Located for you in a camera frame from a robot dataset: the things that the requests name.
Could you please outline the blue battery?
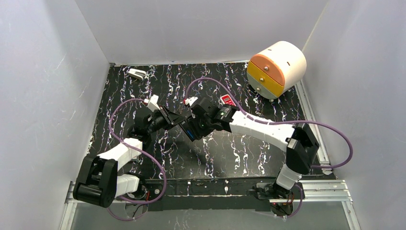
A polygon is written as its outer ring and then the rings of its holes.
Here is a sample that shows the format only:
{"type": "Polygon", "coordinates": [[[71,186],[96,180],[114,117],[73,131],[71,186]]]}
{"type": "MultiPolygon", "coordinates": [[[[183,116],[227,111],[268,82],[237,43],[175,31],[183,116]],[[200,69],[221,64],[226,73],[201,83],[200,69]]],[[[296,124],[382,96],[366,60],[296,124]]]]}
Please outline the blue battery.
{"type": "Polygon", "coordinates": [[[195,139],[194,133],[190,129],[187,129],[186,133],[191,140],[195,139]]]}

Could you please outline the white remote control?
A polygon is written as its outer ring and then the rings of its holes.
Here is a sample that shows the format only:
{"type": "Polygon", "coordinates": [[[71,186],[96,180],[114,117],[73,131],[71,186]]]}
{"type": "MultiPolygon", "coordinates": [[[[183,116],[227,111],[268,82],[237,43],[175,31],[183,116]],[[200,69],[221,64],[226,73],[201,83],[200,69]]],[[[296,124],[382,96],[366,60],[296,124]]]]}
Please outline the white remote control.
{"type": "Polygon", "coordinates": [[[227,104],[236,107],[236,104],[234,103],[233,99],[229,94],[223,95],[220,97],[220,100],[222,104],[227,104]]]}

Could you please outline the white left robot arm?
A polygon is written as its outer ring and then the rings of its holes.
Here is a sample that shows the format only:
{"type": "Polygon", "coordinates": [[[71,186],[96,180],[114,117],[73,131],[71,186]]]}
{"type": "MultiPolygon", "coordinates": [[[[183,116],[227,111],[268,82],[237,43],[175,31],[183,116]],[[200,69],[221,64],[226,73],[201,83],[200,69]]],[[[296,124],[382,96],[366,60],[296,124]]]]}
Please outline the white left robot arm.
{"type": "Polygon", "coordinates": [[[118,171],[142,154],[151,134],[160,129],[171,129],[185,117],[161,107],[150,115],[137,118],[127,138],[107,152],[87,155],[77,176],[73,198],[100,207],[109,207],[118,197],[138,190],[140,179],[135,175],[118,175],[118,171]]]}

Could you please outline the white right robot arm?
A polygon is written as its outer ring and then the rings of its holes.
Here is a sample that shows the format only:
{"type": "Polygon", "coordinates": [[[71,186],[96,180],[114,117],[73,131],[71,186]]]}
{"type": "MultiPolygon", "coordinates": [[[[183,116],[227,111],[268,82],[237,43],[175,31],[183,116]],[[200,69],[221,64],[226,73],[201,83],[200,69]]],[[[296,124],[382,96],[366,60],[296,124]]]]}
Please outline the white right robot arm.
{"type": "Polygon", "coordinates": [[[185,99],[184,104],[192,111],[187,120],[191,130],[186,132],[191,140],[225,130],[257,138],[284,151],[286,161],[273,184],[274,190],[287,192],[310,172],[320,145],[308,124],[277,124],[243,112],[230,98],[220,106],[197,97],[185,99]]]}

